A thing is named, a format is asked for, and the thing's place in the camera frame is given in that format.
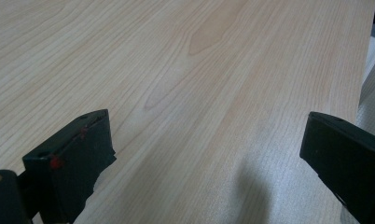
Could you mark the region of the white box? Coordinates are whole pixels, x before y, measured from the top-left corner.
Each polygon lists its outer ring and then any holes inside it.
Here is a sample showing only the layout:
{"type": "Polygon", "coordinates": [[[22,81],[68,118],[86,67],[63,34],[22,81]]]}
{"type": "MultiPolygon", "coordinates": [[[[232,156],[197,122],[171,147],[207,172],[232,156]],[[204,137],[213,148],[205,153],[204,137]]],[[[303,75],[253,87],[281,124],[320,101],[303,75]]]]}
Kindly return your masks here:
{"type": "Polygon", "coordinates": [[[375,103],[375,37],[371,37],[369,40],[368,55],[359,100],[359,105],[367,103],[375,103]]]}

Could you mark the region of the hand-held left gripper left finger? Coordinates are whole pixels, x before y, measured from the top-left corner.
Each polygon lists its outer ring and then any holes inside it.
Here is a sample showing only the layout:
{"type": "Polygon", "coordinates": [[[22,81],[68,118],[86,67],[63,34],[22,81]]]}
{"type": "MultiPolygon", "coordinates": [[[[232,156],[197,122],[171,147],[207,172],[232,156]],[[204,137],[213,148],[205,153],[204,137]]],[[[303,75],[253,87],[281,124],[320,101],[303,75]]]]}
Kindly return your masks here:
{"type": "Polygon", "coordinates": [[[100,173],[116,160],[106,109],[82,115],[22,157],[32,214],[46,224],[72,223],[100,173]]]}

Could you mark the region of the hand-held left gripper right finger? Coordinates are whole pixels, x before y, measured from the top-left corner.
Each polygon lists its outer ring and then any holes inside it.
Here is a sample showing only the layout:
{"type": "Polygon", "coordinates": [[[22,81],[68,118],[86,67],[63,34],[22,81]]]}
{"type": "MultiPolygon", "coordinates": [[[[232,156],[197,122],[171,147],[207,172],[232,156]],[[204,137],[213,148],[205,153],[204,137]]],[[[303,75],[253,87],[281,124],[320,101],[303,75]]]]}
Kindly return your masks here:
{"type": "Polygon", "coordinates": [[[375,224],[375,135],[312,112],[299,156],[360,224],[375,224]]]}

